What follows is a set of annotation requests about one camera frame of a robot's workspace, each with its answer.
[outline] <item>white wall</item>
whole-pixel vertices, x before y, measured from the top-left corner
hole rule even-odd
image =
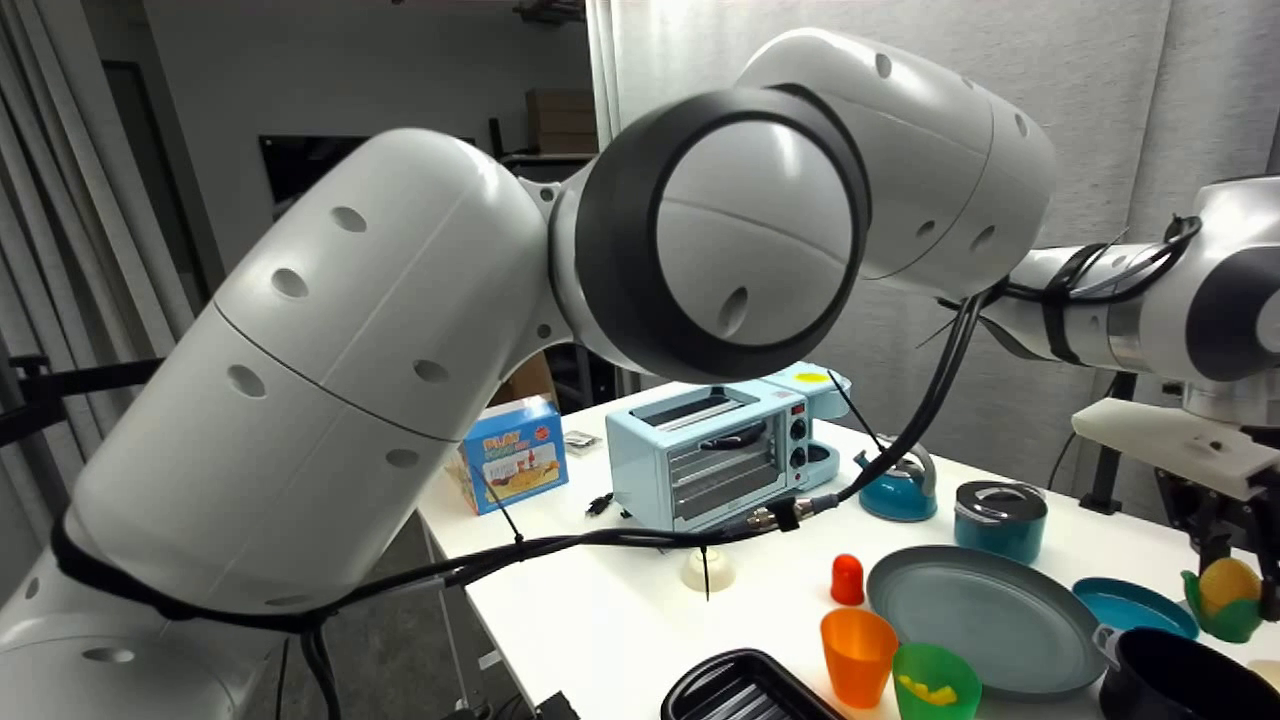
[[[148,0],[171,106],[234,268],[274,226],[261,136],[442,130],[524,145],[524,90],[587,86],[583,27],[510,0]]]

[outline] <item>white table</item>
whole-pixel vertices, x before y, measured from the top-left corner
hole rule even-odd
[[[570,489],[513,506],[524,537],[615,526],[615,507],[599,521],[583,516],[583,507],[610,491],[603,412],[645,406],[676,390],[681,385],[663,385],[570,416],[570,427],[583,427],[599,441],[597,450],[570,457]],[[853,482],[849,457],[867,441],[832,426],[815,426],[815,441],[844,457],[835,483]],[[733,546],[725,557],[733,559],[736,581],[712,602],[681,585],[684,557],[632,550],[570,550],[549,559],[513,564],[510,572],[471,585],[467,597],[524,695],[541,703],[564,694],[583,720],[652,720],[671,679],[725,650],[766,650],[835,703],[820,653],[820,618],[835,608],[830,602],[832,557],[858,553],[871,572],[871,564],[898,550],[952,546],[958,483],[980,477],[991,471],[941,462],[941,512],[928,526],[886,526],[861,506],[844,506],[809,521],[799,532]],[[428,483],[422,516],[443,557],[513,539],[501,516],[471,516],[460,483],[450,477]],[[1198,569],[1198,553],[1173,527],[1132,516],[1097,516],[1077,507],[1067,496],[1048,496],[1048,527],[1038,569],[1059,585],[1079,577],[1125,577],[1177,602],[1181,572]],[[1244,665],[1280,659],[1280,629],[1259,629],[1249,650],[1217,641],[1212,650]],[[898,718],[893,687],[878,711],[849,718]],[[985,703],[985,718],[1094,718],[1094,703],[1085,694],[1038,707],[1006,699]]]

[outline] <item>yellow cup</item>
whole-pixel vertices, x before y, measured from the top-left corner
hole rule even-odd
[[[823,656],[840,703],[878,707],[898,656],[898,634],[878,614],[835,608],[823,618]]]

